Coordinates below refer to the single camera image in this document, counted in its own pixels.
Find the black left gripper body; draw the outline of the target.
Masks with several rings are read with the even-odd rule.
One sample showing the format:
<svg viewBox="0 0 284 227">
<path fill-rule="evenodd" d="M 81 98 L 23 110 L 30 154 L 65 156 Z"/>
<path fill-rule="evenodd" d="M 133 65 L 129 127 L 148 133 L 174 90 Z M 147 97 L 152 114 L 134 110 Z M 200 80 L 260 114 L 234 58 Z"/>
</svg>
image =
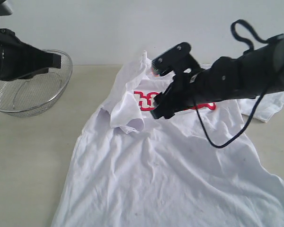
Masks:
<svg viewBox="0 0 284 227">
<path fill-rule="evenodd" d="M 14 81 L 25 76 L 25 43 L 8 29 L 0 29 L 0 80 Z"/>
</svg>

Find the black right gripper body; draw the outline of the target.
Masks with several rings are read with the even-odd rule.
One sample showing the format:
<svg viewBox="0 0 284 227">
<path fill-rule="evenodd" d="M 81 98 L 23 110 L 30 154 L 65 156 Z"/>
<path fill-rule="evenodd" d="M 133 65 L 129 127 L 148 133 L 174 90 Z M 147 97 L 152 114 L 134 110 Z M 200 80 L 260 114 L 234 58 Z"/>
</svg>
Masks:
<svg viewBox="0 0 284 227">
<path fill-rule="evenodd" d="M 198 74 L 201 72 L 201 70 L 193 70 L 189 73 L 181 70 L 174 71 L 175 75 L 165 99 L 166 114 L 175 114 L 204 103 L 201 95 L 197 93 L 198 86 L 195 83 Z"/>
</svg>

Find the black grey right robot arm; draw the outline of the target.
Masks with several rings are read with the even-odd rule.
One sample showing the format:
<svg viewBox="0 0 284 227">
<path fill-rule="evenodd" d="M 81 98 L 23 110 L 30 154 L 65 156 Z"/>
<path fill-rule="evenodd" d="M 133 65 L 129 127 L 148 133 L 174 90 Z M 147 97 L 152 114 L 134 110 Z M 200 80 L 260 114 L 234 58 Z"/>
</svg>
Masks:
<svg viewBox="0 0 284 227">
<path fill-rule="evenodd" d="M 167 89 L 154 98 L 154 119 L 169 119 L 198 104 L 284 91 L 284 38 L 237 59 L 222 56 L 208 69 L 190 51 L 191 45 L 182 42 L 151 62 L 155 75 L 175 74 Z"/>
</svg>

